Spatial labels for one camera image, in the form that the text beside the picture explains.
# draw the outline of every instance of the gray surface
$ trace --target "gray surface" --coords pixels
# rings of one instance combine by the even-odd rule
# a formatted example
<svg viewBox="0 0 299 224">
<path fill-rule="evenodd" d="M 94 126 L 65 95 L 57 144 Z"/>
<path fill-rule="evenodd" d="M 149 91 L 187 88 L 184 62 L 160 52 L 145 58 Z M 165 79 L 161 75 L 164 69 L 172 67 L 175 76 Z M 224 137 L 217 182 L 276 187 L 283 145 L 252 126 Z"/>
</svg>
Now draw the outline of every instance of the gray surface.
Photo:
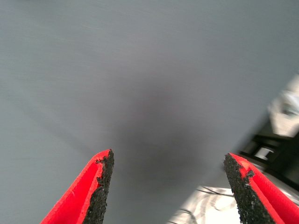
<svg viewBox="0 0 299 224">
<path fill-rule="evenodd" d="M 298 11 L 291 0 L 1 0 L 1 223 L 38 223 L 106 148 L 104 223 L 164 223 L 297 71 Z"/>
</svg>

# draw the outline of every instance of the gray floor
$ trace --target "gray floor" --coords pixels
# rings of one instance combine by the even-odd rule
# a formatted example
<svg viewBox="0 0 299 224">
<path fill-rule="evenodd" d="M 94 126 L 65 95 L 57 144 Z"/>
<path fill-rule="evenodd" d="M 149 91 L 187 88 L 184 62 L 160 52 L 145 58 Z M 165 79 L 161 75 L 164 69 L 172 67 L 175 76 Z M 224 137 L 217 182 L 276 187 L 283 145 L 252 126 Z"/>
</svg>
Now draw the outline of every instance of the gray floor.
<svg viewBox="0 0 299 224">
<path fill-rule="evenodd" d="M 0 0 L 1 223 L 38 223 L 106 148 L 104 223 L 166 222 L 217 180 L 297 72 L 298 11 L 291 0 Z"/>
</svg>

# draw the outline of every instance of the black plastic part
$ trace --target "black plastic part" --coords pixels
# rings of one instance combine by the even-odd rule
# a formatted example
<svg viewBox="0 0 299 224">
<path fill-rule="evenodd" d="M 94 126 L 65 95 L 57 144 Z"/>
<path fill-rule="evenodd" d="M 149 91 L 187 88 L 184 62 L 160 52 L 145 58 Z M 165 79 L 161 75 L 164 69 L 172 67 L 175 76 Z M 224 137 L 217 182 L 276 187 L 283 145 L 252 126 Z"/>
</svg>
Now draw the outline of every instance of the black plastic part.
<svg viewBox="0 0 299 224">
<path fill-rule="evenodd" d="M 230 154 L 225 156 L 224 169 L 237 201 L 241 223 L 274 224 L 274 220 L 249 184 L 249 178 L 254 173 L 249 171 L 247 176 L 242 179 L 240 168 L 241 166 Z"/>
<path fill-rule="evenodd" d="M 90 199 L 90 205 L 88 207 L 83 224 L 102 224 L 104 220 L 104 214 L 106 212 L 106 200 L 109 190 L 110 179 L 112 175 L 114 158 L 112 150 L 109 151 L 108 157 L 99 161 L 103 164 L 102 178 L 98 178 L 100 186 L 94 191 Z"/>
</svg>

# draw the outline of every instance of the red plastic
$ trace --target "red plastic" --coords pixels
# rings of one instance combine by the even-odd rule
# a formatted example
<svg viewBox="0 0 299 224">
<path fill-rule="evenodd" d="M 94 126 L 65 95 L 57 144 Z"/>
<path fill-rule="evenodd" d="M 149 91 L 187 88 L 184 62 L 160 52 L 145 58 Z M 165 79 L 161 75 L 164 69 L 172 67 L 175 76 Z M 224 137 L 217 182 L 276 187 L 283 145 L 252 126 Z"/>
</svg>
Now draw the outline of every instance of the red plastic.
<svg viewBox="0 0 299 224">
<path fill-rule="evenodd" d="M 241 177 L 244 178 L 249 171 L 254 176 L 249 178 L 249 184 L 256 192 L 262 204 L 277 224 L 299 223 L 299 208 L 284 195 L 267 177 L 246 159 L 233 153 L 230 155 L 241 166 Z"/>
<path fill-rule="evenodd" d="M 96 154 L 79 176 L 54 205 L 41 224 L 82 224 L 93 192 L 99 187 L 97 177 L 102 177 L 102 163 L 110 150 Z"/>
</svg>

